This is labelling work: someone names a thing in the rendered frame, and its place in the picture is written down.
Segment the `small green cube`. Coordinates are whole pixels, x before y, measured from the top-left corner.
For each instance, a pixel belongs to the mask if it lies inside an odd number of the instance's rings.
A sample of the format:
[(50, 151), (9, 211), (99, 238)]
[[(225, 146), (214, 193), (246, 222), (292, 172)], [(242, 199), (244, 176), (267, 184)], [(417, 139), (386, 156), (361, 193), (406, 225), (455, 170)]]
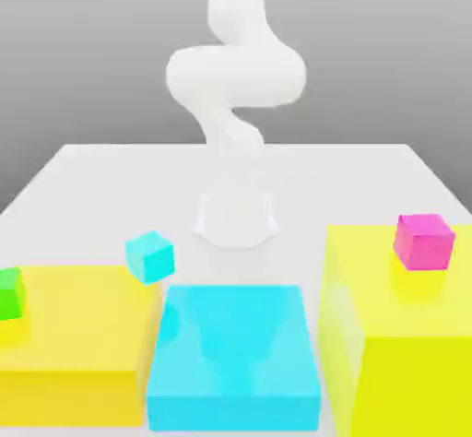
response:
[(19, 267), (0, 269), (0, 321), (22, 316), (26, 289)]

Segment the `small cyan cube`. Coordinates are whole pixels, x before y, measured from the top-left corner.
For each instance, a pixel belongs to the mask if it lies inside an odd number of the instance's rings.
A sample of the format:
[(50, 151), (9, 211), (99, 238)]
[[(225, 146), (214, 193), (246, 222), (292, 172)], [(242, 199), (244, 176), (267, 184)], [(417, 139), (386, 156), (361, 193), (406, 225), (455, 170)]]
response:
[(173, 244), (155, 231), (126, 241), (125, 259), (130, 273), (145, 285), (175, 272)]

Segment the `large lemon-yellow box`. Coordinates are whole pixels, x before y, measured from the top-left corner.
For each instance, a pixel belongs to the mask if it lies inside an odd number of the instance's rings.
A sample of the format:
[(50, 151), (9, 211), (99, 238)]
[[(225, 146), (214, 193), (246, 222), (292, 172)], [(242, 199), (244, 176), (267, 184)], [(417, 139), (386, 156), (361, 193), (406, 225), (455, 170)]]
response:
[(326, 232), (317, 348), (336, 437), (472, 437), (472, 225), (408, 271), (387, 225)]

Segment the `large cyan box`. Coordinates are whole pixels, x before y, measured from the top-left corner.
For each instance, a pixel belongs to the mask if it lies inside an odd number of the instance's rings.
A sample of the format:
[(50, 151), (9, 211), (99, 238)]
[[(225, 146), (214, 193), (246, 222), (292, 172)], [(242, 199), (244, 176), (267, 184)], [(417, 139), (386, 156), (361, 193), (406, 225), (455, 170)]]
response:
[(153, 431), (315, 431), (321, 386), (294, 285), (169, 287), (147, 382)]

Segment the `small pink cube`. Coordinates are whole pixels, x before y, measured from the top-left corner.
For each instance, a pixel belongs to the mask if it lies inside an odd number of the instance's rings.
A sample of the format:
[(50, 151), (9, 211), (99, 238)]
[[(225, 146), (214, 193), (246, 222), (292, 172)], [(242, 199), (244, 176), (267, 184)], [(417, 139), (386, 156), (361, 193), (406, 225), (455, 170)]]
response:
[(446, 270), (456, 234), (438, 214), (400, 215), (394, 251), (408, 271)]

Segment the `large orange-yellow box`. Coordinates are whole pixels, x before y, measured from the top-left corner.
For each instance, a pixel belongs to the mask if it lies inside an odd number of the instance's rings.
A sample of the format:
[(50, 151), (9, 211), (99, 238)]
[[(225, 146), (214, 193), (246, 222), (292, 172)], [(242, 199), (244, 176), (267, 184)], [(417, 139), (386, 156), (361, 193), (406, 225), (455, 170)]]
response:
[(0, 321), (0, 427), (140, 427), (160, 285), (124, 266), (23, 266), (26, 311)]

